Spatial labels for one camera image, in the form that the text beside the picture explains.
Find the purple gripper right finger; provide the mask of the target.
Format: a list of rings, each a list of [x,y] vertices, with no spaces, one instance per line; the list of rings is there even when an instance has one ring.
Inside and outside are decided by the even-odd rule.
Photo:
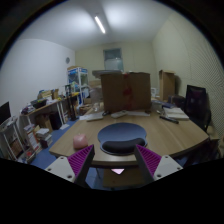
[[[146,184],[182,169],[182,166],[169,155],[160,156],[140,145],[135,146],[134,155]]]

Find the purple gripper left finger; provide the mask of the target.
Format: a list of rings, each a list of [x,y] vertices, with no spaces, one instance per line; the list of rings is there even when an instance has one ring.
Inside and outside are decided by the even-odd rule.
[[[88,188],[89,185],[86,183],[86,176],[94,155],[94,146],[90,145],[78,150],[69,157],[58,157],[46,168],[46,171],[75,183],[78,186]]]

